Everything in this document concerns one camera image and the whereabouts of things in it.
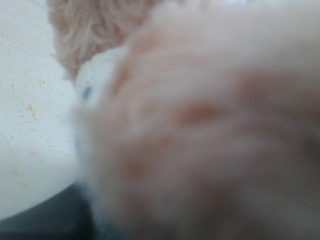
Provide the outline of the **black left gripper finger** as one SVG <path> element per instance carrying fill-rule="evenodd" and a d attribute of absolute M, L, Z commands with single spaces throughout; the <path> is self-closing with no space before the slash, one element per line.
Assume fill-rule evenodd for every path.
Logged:
<path fill-rule="evenodd" d="M 0 221 L 2 240 L 93 240 L 89 205 L 75 184 Z"/>

